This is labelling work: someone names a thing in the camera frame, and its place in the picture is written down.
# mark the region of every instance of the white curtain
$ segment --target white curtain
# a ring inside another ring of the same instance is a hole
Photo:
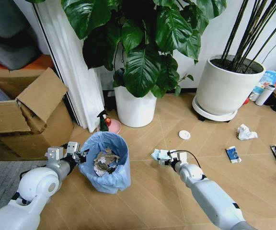
[[[47,0],[35,7],[80,125],[93,132],[99,124],[96,116],[104,109],[103,92],[97,72],[84,62],[83,41],[72,29],[60,0]]]

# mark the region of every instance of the white flower pot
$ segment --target white flower pot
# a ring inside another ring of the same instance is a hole
[[[214,115],[226,115],[240,108],[245,99],[265,73],[265,68],[253,62],[251,68],[256,74],[234,73],[213,65],[210,60],[221,58],[221,55],[209,58],[196,91],[196,99],[203,110]]]
[[[143,127],[154,117],[156,97],[150,91],[141,98],[134,97],[123,86],[115,88],[115,100],[120,121],[130,127]]]

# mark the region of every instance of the plant on stand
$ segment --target plant on stand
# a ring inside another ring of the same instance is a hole
[[[61,0],[61,4],[78,38],[84,39],[82,52],[88,68],[105,66],[114,70],[114,87],[125,87],[135,98],[147,94],[161,98],[167,90],[176,88],[176,94],[180,92],[173,51],[178,50],[196,63],[201,35],[209,20],[226,8],[226,0],[197,0],[196,4],[180,1]],[[116,70],[119,47],[124,68]],[[116,100],[120,115],[118,97]],[[149,111],[149,122],[154,109]]]
[[[254,1],[236,54],[229,55],[248,2],[249,0],[243,0],[223,54],[207,61],[197,88],[197,103],[210,114],[212,117],[209,117],[210,119],[218,118],[212,115],[227,115],[227,119],[233,118],[265,72],[265,68],[255,60],[275,34],[276,28],[269,33],[269,37],[253,58],[247,57],[251,54],[252,48],[257,46],[257,39],[262,32],[266,31],[267,23],[276,12],[276,0]]]

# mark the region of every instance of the caster wheel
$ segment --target caster wheel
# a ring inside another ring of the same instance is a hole
[[[199,116],[198,116],[198,119],[199,119],[200,121],[205,121],[206,118],[203,117],[202,115],[199,115]]]

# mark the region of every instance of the trash can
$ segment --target trash can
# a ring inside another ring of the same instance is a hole
[[[109,147],[120,159],[112,174],[106,173],[102,177],[94,171],[94,159],[100,151],[105,152]],[[89,149],[87,160],[79,165],[80,172],[84,174],[96,190],[103,193],[115,194],[120,189],[130,186],[130,167],[128,147],[124,139],[112,132],[97,132],[93,134],[82,146],[81,151]]]

